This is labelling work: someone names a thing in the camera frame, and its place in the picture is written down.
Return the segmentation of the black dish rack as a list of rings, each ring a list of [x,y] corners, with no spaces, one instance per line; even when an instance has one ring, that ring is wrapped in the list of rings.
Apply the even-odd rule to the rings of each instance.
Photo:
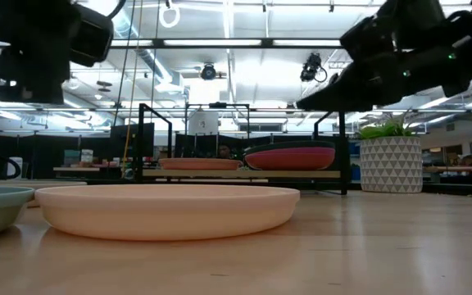
[[[341,196],[347,195],[347,187],[350,184],[349,168],[345,162],[348,152],[338,157],[339,170],[297,172],[292,175],[286,170],[258,171],[258,170],[145,170],[143,168],[143,144],[145,112],[149,111],[154,116],[164,120],[168,124],[167,147],[171,149],[172,144],[172,123],[163,117],[153,108],[145,103],[138,107],[138,143],[136,145],[136,167],[134,168],[134,179],[138,184],[143,182],[144,177],[189,177],[189,178],[230,178],[230,179],[259,179],[259,178],[308,178],[308,179],[339,179],[339,189]]]

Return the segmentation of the round black ceiling fixture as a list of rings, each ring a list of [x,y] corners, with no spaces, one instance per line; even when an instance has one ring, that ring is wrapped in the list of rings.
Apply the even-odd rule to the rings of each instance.
[[[202,71],[200,73],[200,77],[203,80],[213,80],[217,76],[216,73],[216,68],[212,63],[206,63],[204,67],[202,68]]]

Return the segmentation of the white triangle pattern plant pot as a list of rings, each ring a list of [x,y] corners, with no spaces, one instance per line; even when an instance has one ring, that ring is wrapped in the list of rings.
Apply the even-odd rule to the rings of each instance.
[[[421,193],[423,160],[416,136],[364,139],[360,145],[361,189],[372,193]]]

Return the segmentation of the orange plate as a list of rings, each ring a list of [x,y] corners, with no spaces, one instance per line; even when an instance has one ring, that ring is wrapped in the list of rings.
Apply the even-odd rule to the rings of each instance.
[[[241,161],[217,158],[166,158],[159,160],[164,170],[237,170]]]

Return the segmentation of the red plate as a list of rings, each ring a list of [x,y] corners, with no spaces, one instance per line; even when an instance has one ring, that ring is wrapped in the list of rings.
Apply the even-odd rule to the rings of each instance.
[[[291,147],[254,152],[245,161],[257,170],[324,170],[334,158],[333,147]]]

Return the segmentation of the cream plate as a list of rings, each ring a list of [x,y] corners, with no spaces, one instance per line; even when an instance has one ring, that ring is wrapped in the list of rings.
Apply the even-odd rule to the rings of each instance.
[[[254,234],[289,221],[292,188],[228,184],[108,184],[36,191],[54,229],[89,238],[180,241]]]

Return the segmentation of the black light bar frame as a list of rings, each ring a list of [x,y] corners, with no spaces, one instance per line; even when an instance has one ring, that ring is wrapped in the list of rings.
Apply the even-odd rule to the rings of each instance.
[[[110,49],[322,48],[340,49],[338,39],[113,39]]]

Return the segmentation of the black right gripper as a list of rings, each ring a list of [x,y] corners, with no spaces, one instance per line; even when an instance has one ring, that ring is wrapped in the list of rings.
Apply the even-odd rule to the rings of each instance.
[[[470,10],[445,15],[438,0],[386,0],[347,30],[352,63],[296,101],[304,111],[369,111],[441,87],[449,96],[472,80]]]

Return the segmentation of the black monitor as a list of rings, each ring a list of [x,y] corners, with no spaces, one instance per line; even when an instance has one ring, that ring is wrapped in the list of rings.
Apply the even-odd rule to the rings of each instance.
[[[141,137],[142,156],[153,157],[154,150],[154,124],[143,125]],[[109,152],[112,157],[123,157],[126,149],[127,157],[138,156],[138,126],[118,125],[111,128]]]

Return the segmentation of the background wooden table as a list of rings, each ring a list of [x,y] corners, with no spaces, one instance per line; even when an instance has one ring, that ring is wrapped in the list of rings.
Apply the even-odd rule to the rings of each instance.
[[[53,167],[55,173],[99,173],[109,170],[120,170],[119,166],[92,166],[92,167]]]

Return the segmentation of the green plant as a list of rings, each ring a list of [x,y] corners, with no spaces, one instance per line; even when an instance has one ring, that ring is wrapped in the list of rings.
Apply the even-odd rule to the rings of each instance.
[[[413,135],[410,123],[406,122],[407,114],[403,112],[399,115],[389,113],[384,119],[374,125],[366,125],[358,132],[361,140],[384,138],[384,137],[409,137]]]

